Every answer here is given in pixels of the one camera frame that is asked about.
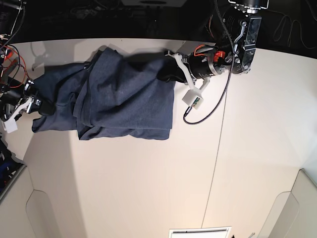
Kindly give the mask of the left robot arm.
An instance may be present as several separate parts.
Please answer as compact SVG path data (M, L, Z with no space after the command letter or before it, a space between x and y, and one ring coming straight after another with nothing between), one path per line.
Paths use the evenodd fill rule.
M212 2L213 11L207 31L215 44L200 45L182 62L193 81L222 74L247 73L256 51L256 41L262 18L258 12L267 9L267 0L229 0L220 6Z

